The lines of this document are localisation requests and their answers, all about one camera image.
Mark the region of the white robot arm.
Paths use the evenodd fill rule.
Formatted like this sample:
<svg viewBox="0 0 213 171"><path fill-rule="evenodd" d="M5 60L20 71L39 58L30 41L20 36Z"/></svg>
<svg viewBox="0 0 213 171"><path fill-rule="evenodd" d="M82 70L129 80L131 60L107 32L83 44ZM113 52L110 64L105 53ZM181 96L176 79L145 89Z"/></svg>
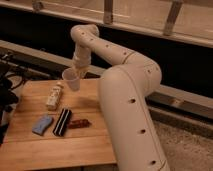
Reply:
<svg viewBox="0 0 213 171"><path fill-rule="evenodd" d="M160 66L143 54L99 37L93 24L71 29L73 64L79 73L91 53L111 64L99 79L98 95L119 171L170 171L145 97L160 85Z"/></svg>

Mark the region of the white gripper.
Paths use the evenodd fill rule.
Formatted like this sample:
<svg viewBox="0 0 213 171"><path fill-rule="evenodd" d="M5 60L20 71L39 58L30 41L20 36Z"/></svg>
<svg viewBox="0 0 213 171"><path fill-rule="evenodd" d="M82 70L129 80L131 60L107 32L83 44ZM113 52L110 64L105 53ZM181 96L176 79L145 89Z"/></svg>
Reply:
<svg viewBox="0 0 213 171"><path fill-rule="evenodd" d="M78 56L73 57L73 65L77 69L77 75L80 79L83 79L87 74L87 69L91 64L91 57L80 58Z"/></svg>

